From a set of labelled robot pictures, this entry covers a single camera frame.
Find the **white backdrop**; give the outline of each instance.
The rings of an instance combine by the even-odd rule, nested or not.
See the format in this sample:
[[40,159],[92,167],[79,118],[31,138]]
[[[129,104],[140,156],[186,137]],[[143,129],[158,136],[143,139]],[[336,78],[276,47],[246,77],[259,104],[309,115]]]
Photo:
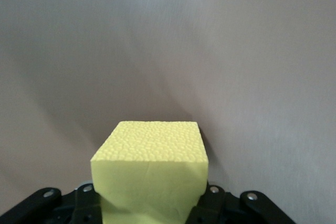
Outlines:
[[0,0],[0,214],[122,120],[197,121],[209,179],[336,223],[335,0]]

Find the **foam block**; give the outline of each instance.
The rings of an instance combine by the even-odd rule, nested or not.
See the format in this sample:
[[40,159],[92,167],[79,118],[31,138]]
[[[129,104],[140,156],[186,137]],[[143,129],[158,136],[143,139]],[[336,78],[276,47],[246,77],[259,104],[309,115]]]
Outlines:
[[182,224],[206,189],[196,122],[120,122],[91,159],[105,224]]

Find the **metal screw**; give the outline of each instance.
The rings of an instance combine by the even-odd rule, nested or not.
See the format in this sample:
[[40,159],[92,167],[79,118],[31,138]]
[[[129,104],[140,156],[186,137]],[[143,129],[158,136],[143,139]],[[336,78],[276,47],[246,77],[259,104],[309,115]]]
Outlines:
[[219,192],[219,189],[218,189],[218,187],[216,187],[216,186],[212,186],[212,187],[210,187],[210,191],[211,191],[213,194],[216,194],[216,193]]
[[250,200],[257,200],[258,196],[254,193],[248,193],[247,198],[250,199]]
[[49,197],[49,196],[51,196],[51,195],[53,195],[53,194],[54,194],[54,190],[50,190],[50,191],[44,193],[44,194],[43,194],[43,197],[47,198],[47,197]]
[[92,185],[86,186],[83,188],[83,191],[87,192],[87,191],[91,191],[92,190]]

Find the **textured foam surface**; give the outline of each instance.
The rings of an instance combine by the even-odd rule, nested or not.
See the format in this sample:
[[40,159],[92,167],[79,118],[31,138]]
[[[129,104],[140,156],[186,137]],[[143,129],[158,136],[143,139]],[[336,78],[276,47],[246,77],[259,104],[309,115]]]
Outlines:
[[91,159],[109,223],[184,223],[204,193],[208,159],[195,122],[120,122]]

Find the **foam block top face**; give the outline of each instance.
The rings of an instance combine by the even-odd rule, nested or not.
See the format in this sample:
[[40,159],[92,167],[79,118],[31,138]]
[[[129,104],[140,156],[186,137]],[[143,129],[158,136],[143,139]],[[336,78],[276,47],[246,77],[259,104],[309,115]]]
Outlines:
[[196,122],[120,122],[92,161],[208,162]]
[[208,158],[195,122],[120,122],[91,159],[104,224],[183,224],[204,193]]

